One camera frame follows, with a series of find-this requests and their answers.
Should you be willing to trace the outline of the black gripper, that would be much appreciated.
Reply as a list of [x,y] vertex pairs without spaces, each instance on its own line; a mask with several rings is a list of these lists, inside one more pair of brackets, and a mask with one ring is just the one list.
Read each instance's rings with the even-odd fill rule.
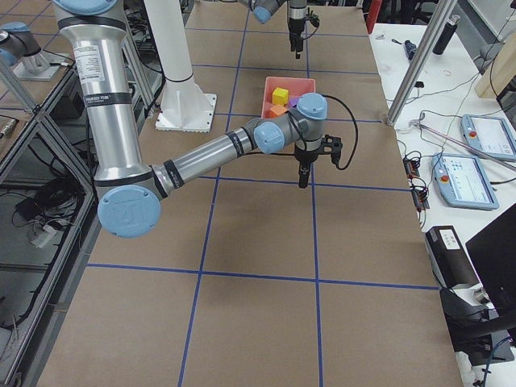
[[289,18],[288,29],[289,29],[289,43],[290,51],[295,52],[295,58],[298,60],[301,58],[302,43],[304,38],[302,33],[305,31],[306,19],[294,19]]
[[294,157],[299,162],[298,187],[306,189],[310,179],[310,165],[318,159],[321,139],[298,140],[294,143]]

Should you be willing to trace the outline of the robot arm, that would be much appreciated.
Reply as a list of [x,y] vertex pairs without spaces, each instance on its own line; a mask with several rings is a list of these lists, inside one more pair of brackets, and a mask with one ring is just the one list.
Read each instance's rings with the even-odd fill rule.
[[123,67],[123,3],[56,1],[53,7],[60,33],[73,48],[97,151],[98,219],[112,235],[135,238],[154,230],[161,203],[173,191],[254,150],[273,154],[291,144],[301,170],[315,160],[327,118],[327,100],[317,93],[302,95],[274,119],[253,119],[192,150],[178,144],[180,131],[210,130],[217,98],[194,80],[177,2],[145,4],[164,89],[156,121],[142,129]]
[[305,41],[311,37],[305,35],[306,24],[311,24],[314,31],[320,26],[319,17],[307,6],[305,0],[241,0],[239,3],[247,7],[261,24],[267,23],[286,5],[290,51],[295,54],[296,59],[301,58]]

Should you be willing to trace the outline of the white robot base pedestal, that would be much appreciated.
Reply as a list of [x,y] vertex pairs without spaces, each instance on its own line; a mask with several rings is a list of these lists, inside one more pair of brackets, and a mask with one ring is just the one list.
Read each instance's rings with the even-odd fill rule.
[[156,128],[208,132],[217,96],[203,93],[194,79],[180,3],[147,0],[144,5],[165,79]]

